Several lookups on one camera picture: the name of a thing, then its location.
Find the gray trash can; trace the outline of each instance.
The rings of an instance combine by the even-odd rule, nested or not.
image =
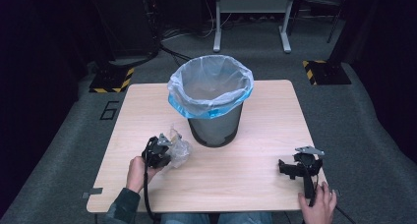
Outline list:
[[[235,138],[252,72],[232,57],[209,55],[182,65],[168,83],[168,101],[188,119],[193,137],[208,147]]]

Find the light wood tabletop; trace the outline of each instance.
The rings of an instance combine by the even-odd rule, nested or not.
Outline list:
[[[106,212],[126,186],[130,160],[149,138],[171,127],[192,146],[188,161],[165,168],[149,184],[153,212],[297,210],[303,179],[279,173],[278,159],[295,164],[296,147],[313,145],[290,81],[255,81],[245,100],[236,138],[218,148],[198,144],[187,119],[171,107],[166,84],[132,84],[98,171],[87,209]],[[321,169],[319,181],[326,177]],[[143,192],[138,211],[145,212]]]

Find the jeans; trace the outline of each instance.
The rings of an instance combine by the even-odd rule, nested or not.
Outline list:
[[[270,224],[270,212],[221,213],[217,224]],[[209,224],[209,215],[201,213],[164,213],[161,224]]]

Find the sleeve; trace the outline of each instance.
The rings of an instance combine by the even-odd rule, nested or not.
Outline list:
[[[139,201],[139,194],[123,188],[119,196],[110,205],[104,217],[105,224],[129,224],[136,215]]]

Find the white metal stand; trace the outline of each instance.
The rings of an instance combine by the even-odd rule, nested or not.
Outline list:
[[[284,22],[279,27],[282,46],[285,53],[291,52],[286,33],[293,0],[215,0],[215,38],[214,52],[220,51],[221,13],[285,13]]]

